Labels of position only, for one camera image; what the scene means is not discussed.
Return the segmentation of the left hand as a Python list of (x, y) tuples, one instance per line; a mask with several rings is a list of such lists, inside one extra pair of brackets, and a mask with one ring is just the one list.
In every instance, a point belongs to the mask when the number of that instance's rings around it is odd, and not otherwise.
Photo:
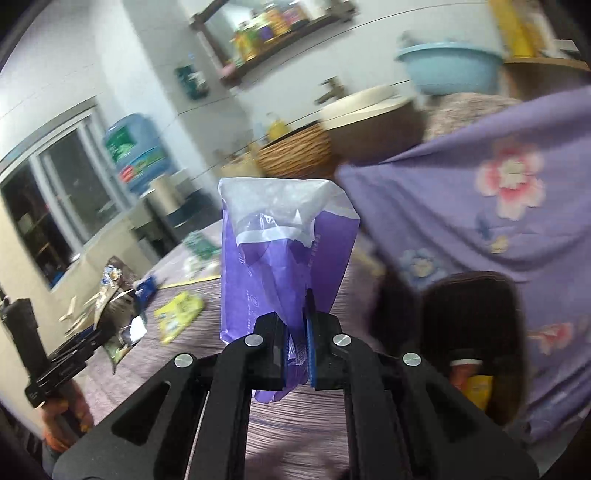
[(83, 392), (75, 380), (71, 400), (63, 397), (50, 398), (40, 407), (43, 423), (43, 439), (54, 451), (63, 453), (76, 441), (75, 430), (85, 434), (95, 423)]

